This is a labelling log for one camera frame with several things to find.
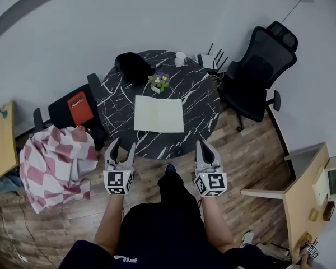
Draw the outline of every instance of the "black marble table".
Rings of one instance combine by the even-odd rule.
[[[203,67],[189,58],[182,67],[176,67],[174,52],[152,50],[138,54],[149,64],[162,66],[157,72],[170,76],[170,87],[157,94],[149,84],[132,86],[113,68],[101,85],[105,97],[97,103],[102,125],[111,138],[121,138],[122,148],[130,150],[136,142],[136,155],[148,159],[171,159],[193,151],[196,141],[207,139],[218,121],[220,102],[212,79]],[[181,99],[184,133],[135,131],[136,95]]]

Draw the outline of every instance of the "white cup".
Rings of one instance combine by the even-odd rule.
[[[176,67],[183,66],[185,58],[186,58],[186,54],[184,54],[183,52],[177,52],[175,54],[175,59],[174,59],[175,66]]]

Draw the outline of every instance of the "sneaker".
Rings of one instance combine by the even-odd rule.
[[[167,164],[166,165],[166,169],[164,171],[164,174],[167,174],[167,173],[176,173],[177,172],[177,169],[175,168],[175,166],[173,164]]]
[[[244,236],[242,237],[240,248],[244,248],[247,245],[252,245],[253,239],[254,239],[254,232],[248,231],[247,233],[245,233]]]

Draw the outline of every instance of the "wooden desk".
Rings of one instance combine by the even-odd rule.
[[[0,113],[0,177],[18,166],[13,133],[13,107],[13,102],[10,102],[2,109],[7,110],[6,119]]]
[[[329,161],[327,145],[322,143],[297,151],[286,156],[285,160],[289,159],[293,162],[293,165],[295,164],[297,179],[285,191],[242,189],[240,192],[248,196],[283,200],[289,236],[289,250],[292,263],[296,263],[299,260],[299,248],[296,248],[296,246],[303,233],[310,233],[312,241],[314,241],[328,223],[328,221],[323,220],[323,212],[328,200],[326,198],[323,205],[318,206],[312,188],[319,168],[321,166],[325,167]],[[309,220],[309,214],[313,208],[319,212],[318,219],[315,222]]]

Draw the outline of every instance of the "white paper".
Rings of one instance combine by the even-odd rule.
[[[136,96],[134,130],[184,132],[181,100],[161,100],[149,96]]]

